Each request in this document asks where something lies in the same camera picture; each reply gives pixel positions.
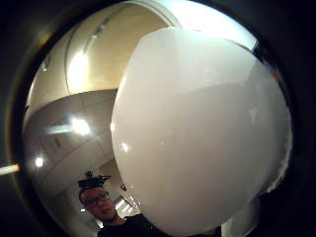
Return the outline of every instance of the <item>ceiling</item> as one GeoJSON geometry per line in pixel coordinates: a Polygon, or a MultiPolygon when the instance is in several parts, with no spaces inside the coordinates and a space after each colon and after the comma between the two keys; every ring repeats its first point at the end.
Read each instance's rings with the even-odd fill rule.
{"type": "Polygon", "coordinates": [[[77,94],[57,100],[36,112],[29,120],[24,140],[28,168],[34,182],[50,198],[114,158],[110,123],[117,90],[77,94]],[[71,119],[84,119],[91,133],[58,131],[71,119]],[[42,167],[36,158],[43,158],[42,167]]]}

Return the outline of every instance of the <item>balloon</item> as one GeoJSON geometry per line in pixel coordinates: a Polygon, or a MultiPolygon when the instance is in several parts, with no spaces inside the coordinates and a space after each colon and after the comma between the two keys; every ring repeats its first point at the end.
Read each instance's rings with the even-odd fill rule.
{"type": "Polygon", "coordinates": [[[277,81],[250,51],[174,28],[140,40],[112,121],[126,187],[174,236],[214,228],[264,192],[289,130],[277,81]]]}

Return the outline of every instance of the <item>man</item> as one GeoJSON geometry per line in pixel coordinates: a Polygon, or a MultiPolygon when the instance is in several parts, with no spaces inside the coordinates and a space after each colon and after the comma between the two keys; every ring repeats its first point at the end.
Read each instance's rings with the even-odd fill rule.
{"type": "Polygon", "coordinates": [[[79,199],[85,208],[97,219],[104,228],[98,232],[98,237],[167,237],[154,227],[142,214],[121,218],[116,207],[103,187],[81,189],[79,199]]]}

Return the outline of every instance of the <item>white surface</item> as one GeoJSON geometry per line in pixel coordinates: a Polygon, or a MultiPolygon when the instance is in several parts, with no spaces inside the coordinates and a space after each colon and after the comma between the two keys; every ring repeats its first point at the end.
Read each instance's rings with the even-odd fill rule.
{"type": "Polygon", "coordinates": [[[188,30],[197,30],[210,36],[233,40],[252,50],[256,45],[256,38],[238,22],[214,8],[187,0],[134,0],[131,2],[144,3],[159,8],[157,3],[171,12],[177,19],[175,26],[188,30]]]}
{"type": "Polygon", "coordinates": [[[112,123],[123,181],[175,236],[220,225],[265,190],[289,130],[276,81],[249,51],[181,29],[139,42],[112,123]]]}
{"type": "Polygon", "coordinates": [[[258,225],[260,208],[260,201],[258,198],[255,198],[221,225],[221,236],[247,236],[258,225]]]}
{"type": "Polygon", "coordinates": [[[70,96],[54,101],[28,120],[24,132],[28,171],[49,197],[60,194],[87,170],[113,159],[110,122],[115,95],[116,90],[70,96]],[[85,120],[93,132],[46,132],[70,127],[71,118],[85,120]],[[40,168],[35,164],[39,156],[43,158],[40,168]]]}

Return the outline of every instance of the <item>light fixture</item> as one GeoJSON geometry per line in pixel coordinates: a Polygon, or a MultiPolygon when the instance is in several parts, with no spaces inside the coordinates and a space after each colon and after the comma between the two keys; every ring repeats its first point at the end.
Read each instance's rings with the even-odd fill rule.
{"type": "Polygon", "coordinates": [[[43,164],[43,159],[41,157],[38,157],[35,162],[37,167],[41,167],[43,164]]]}
{"type": "Polygon", "coordinates": [[[115,130],[116,130],[116,124],[115,124],[115,123],[111,122],[111,124],[110,124],[110,130],[111,130],[111,131],[115,131],[115,130]]]}
{"type": "Polygon", "coordinates": [[[68,70],[68,85],[72,92],[82,92],[86,86],[88,57],[80,51],[71,60],[68,70]]]}
{"type": "Polygon", "coordinates": [[[127,204],[126,207],[121,212],[125,212],[128,208],[129,208],[129,204],[127,204]]]}
{"type": "Polygon", "coordinates": [[[4,166],[0,168],[0,175],[6,175],[13,172],[18,172],[20,170],[20,167],[18,164],[11,165],[11,166],[4,166]]]}
{"type": "Polygon", "coordinates": [[[84,119],[72,118],[70,122],[72,130],[80,135],[87,135],[91,132],[89,125],[84,119]]]}
{"type": "Polygon", "coordinates": [[[129,149],[129,147],[127,146],[127,144],[126,143],[122,143],[121,144],[121,148],[123,149],[123,151],[126,153],[127,151],[128,151],[128,149],[129,149]]]}
{"type": "Polygon", "coordinates": [[[124,199],[120,200],[119,203],[116,204],[116,209],[119,209],[124,203],[125,203],[124,199]]]}

